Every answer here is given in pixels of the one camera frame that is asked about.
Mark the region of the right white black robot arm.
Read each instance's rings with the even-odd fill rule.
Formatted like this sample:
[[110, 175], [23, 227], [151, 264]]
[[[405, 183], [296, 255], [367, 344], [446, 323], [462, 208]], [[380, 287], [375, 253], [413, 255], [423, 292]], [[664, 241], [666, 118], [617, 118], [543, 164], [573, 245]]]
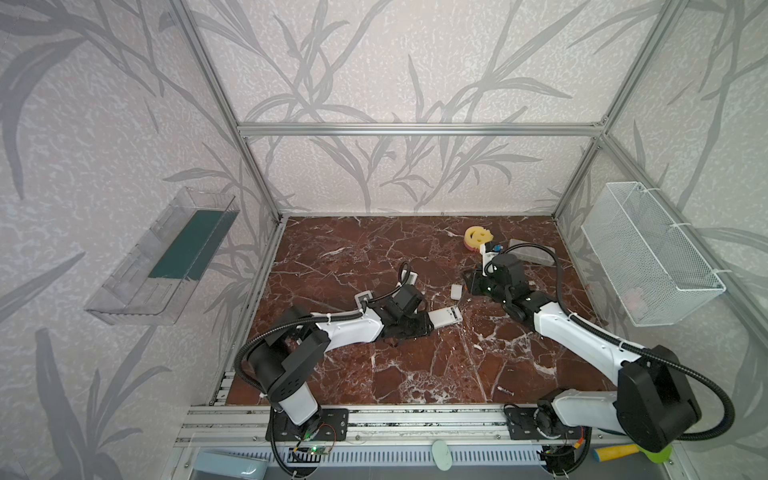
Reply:
[[[511, 320], [566, 347], [614, 385], [612, 391], [555, 394], [549, 404], [563, 424], [620, 432], [653, 453], [675, 441], [718, 438], [734, 425], [733, 401], [717, 383], [680, 364], [662, 345], [647, 348], [585, 320], [565, 306], [561, 293], [534, 290], [514, 254], [492, 254], [462, 276], [470, 294], [491, 299]], [[692, 382], [710, 390], [723, 408], [718, 423], [703, 431], [692, 429], [702, 418]]]

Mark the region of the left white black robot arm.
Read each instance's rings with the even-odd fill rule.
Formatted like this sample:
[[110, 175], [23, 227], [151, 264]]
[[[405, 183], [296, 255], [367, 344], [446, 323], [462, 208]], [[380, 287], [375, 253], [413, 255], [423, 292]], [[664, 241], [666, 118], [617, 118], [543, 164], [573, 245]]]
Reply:
[[382, 339], [431, 335], [435, 325], [421, 308], [423, 300], [415, 286], [401, 284], [381, 297], [359, 295], [357, 308], [348, 312], [318, 313], [293, 305], [267, 331], [240, 347], [235, 373], [291, 424], [307, 427], [319, 420], [321, 410], [308, 381], [326, 354]]

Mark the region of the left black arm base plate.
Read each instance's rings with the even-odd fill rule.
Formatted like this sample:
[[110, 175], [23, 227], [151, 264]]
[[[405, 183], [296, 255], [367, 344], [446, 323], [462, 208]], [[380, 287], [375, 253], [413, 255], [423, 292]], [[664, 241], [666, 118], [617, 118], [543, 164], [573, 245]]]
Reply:
[[343, 441], [346, 439], [350, 411], [321, 408], [305, 423], [296, 425], [285, 412], [270, 411], [266, 439], [276, 442]]

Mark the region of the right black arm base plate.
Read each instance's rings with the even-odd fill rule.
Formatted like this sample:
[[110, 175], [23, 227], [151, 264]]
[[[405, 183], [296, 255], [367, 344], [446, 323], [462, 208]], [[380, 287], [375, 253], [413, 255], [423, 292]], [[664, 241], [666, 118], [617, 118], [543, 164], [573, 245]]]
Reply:
[[550, 407], [505, 404], [503, 415], [512, 440], [576, 443], [584, 439], [581, 427], [566, 426]]

